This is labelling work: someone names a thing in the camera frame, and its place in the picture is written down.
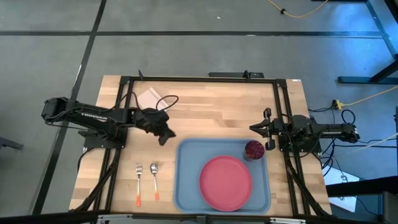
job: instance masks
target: wooden table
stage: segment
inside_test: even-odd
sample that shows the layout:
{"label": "wooden table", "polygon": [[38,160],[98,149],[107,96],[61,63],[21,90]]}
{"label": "wooden table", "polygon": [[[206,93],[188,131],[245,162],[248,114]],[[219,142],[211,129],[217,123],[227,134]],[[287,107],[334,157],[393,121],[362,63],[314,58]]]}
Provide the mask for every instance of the wooden table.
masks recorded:
{"label": "wooden table", "polygon": [[[97,99],[97,106],[110,108],[115,104],[120,76],[105,75]],[[293,114],[308,116],[307,104],[300,80],[287,80]],[[249,130],[249,125],[263,120],[262,112],[276,108],[271,84],[264,83],[205,83],[205,82],[134,82],[133,90],[140,95],[150,87],[160,96],[178,95],[180,100],[168,110],[170,129],[177,137],[159,146],[157,137],[140,129],[131,128],[126,147],[122,150],[114,189],[112,212],[181,214],[173,203],[175,156],[178,143],[185,138],[253,138],[265,143],[266,139]],[[174,98],[166,99],[167,103]],[[285,112],[283,98],[280,99]],[[104,149],[87,154],[80,166],[70,208],[76,208],[98,182]],[[291,216],[289,190],[283,155],[279,147],[266,151],[271,207],[264,215]],[[143,165],[141,176],[141,206],[136,207],[137,175],[135,164]],[[154,198],[154,180],[151,163],[157,163],[157,184],[160,200]],[[331,212],[325,182],[319,161],[312,155],[302,158],[305,183],[315,200]],[[302,211],[299,188],[296,186],[298,208]],[[104,208],[108,186],[105,186],[100,208]]]}

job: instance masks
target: concrete floor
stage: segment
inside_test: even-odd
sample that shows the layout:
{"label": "concrete floor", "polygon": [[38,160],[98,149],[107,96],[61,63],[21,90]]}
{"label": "concrete floor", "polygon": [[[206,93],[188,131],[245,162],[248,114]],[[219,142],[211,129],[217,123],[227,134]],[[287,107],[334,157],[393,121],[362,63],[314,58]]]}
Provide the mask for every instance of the concrete floor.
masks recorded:
{"label": "concrete floor", "polygon": [[[91,30],[100,0],[0,0],[0,30]],[[319,5],[276,0],[292,14]],[[371,1],[397,45],[397,24],[383,1]],[[265,0],[113,0],[99,30],[377,31],[361,3],[330,2],[304,19],[281,16]],[[56,128],[40,117],[43,101],[68,96],[88,37],[0,36],[0,136],[23,142],[21,151],[0,151],[0,217],[27,215],[37,193]],[[393,58],[382,39],[337,37],[140,36],[97,37],[78,100],[95,103],[103,75],[206,76],[208,72],[263,72],[269,78],[302,79],[309,108],[332,99],[349,103],[391,86],[340,85],[338,76],[372,76]],[[350,107],[362,140],[395,133],[392,115],[398,91]],[[331,123],[330,112],[313,114]],[[336,113],[336,122],[342,122]],[[322,141],[323,147],[329,141]],[[83,139],[69,130],[43,212],[68,209]],[[365,179],[397,175],[394,149],[346,153],[336,148],[341,168]]]}

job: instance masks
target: silver spoon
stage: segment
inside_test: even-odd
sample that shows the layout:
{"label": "silver spoon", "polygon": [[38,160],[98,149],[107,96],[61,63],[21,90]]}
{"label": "silver spoon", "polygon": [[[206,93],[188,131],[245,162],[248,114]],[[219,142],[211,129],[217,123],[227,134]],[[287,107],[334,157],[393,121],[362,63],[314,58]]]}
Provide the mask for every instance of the silver spoon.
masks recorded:
{"label": "silver spoon", "polygon": [[157,165],[151,164],[150,165],[150,172],[154,175],[154,182],[155,182],[155,200],[159,200],[159,193],[157,191],[157,184],[156,184],[156,174],[157,174]]}

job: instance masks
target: fork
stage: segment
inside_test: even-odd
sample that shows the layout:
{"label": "fork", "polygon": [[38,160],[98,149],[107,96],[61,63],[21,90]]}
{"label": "fork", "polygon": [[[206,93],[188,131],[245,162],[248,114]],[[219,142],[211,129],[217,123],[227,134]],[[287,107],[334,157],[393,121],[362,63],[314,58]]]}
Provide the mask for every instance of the fork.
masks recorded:
{"label": "fork", "polygon": [[137,200],[136,200],[136,206],[140,207],[141,206],[141,199],[139,196],[139,182],[142,174],[142,165],[141,164],[136,164],[136,173],[138,176],[138,183],[137,183]]}

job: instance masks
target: pink plate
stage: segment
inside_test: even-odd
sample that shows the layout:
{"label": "pink plate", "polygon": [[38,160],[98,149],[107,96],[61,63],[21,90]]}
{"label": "pink plate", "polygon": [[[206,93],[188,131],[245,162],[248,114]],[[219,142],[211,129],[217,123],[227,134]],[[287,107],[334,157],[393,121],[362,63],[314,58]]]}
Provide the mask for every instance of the pink plate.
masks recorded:
{"label": "pink plate", "polygon": [[248,168],[231,156],[217,156],[200,173],[200,192],[206,202],[222,212],[241,208],[252,190]]}

